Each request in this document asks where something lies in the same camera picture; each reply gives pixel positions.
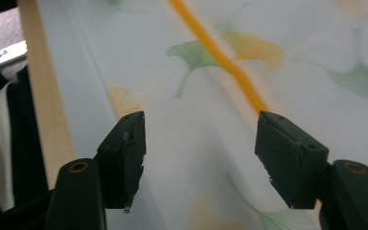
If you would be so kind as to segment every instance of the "light wood edge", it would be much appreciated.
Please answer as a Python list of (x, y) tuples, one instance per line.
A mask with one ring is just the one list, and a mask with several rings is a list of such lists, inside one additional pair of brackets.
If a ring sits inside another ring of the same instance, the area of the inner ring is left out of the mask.
[(28, 69), (45, 171), (49, 188), (53, 189), (58, 170), (76, 156), (36, 1), (17, 0), (17, 4), (28, 46)]

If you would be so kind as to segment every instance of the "green ginkgo leaf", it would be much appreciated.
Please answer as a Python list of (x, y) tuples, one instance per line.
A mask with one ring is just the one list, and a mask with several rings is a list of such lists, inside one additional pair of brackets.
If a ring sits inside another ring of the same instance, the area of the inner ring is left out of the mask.
[(177, 98), (182, 96), (185, 84), (190, 74), (198, 68), (208, 66), (219, 66), (214, 58), (208, 53), (199, 41), (189, 41), (180, 45), (175, 45), (167, 50), (167, 56), (181, 57), (187, 63), (187, 71), (178, 86)]
[(255, 208), (241, 193), (229, 173), (226, 174), (229, 184), (243, 203), (255, 212), (261, 219), (264, 229), (312, 229), (313, 220), (304, 210), (285, 209), (274, 212), (263, 212)]
[(354, 55), (355, 64), (346, 72), (337, 72), (312, 61), (306, 62), (321, 66), (327, 70), (328, 74), (333, 77), (336, 83), (358, 94), (360, 97), (368, 99), (368, 65), (363, 59), (361, 30), (359, 29), (354, 29)]

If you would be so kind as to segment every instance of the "orange wire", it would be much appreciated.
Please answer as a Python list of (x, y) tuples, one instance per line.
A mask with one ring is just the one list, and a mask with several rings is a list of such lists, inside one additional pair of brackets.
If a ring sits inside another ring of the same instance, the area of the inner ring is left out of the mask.
[(250, 105), (259, 114), (260, 111), (268, 111), (265, 102), (259, 97), (255, 87), (249, 81), (247, 75), (241, 68), (235, 65), (214, 43), (214, 40), (205, 32), (200, 23), (192, 16), (191, 12), (181, 2), (181, 0), (170, 0), (175, 10), (185, 21), (188, 27), (198, 37), (199, 41), (204, 45), (205, 49), (214, 57), (217, 63), (226, 70), (236, 80), (244, 96)]

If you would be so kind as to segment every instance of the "black object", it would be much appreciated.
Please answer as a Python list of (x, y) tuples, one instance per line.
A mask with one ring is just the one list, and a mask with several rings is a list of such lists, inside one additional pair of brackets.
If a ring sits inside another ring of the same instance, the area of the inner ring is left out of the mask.
[(127, 212), (139, 188), (145, 135), (144, 112), (126, 115), (94, 160), (72, 161), (60, 169), (53, 191), (5, 213), (0, 210), (0, 230), (106, 229), (104, 205)]
[(106, 208), (128, 212), (139, 189), (146, 153), (144, 116), (136, 112), (123, 117), (98, 147), (94, 159), (100, 167)]
[(261, 112), (255, 153), (289, 208), (322, 201), (322, 229), (368, 229), (368, 167), (327, 160), (328, 149), (278, 114)]

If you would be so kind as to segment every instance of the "ginkgo leaf print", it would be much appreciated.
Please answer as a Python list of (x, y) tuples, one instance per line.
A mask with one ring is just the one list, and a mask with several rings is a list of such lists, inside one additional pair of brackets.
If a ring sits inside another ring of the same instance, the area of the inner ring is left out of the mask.
[(283, 61), (284, 51), (278, 45), (267, 42), (258, 36), (228, 32), (223, 39), (229, 42), (236, 55), (235, 60), (257, 59), (264, 61), (269, 70), (276, 71)]
[(167, 56), (181, 57), (187, 63), (187, 71), (182, 77), (175, 95), (177, 98), (182, 96), (187, 80), (195, 69), (208, 66), (219, 66), (201, 42), (197, 40), (172, 46), (167, 50)]
[(213, 209), (205, 199), (198, 199), (192, 208), (193, 221), (191, 230), (241, 230), (242, 226), (238, 223), (230, 223), (213, 214)]
[(366, 0), (331, 0), (337, 7), (352, 18), (368, 18)]
[(255, 208), (241, 193), (239, 188), (236, 186), (235, 181), (232, 179), (229, 173), (226, 174), (226, 178), (229, 184), (234, 189), (238, 197), (255, 212), (261, 219), (264, 229), (275, 230), (275, 229), (312, 229), (314, 223), (307, 212), (304, 210), (285, 209), (274, 212), (263, 212)]
[(359, 29), (354, 29), (354, 55), (354, 66), (348, 71), (342, 73), (330, 70), (315, 62), (308, 62), (323, 67), (327, 70), (328, 74), (333, 77), (335, 82), (358, 94), (360, 97), (368, 99), (368, 65), (363, 59), (361, 30)]

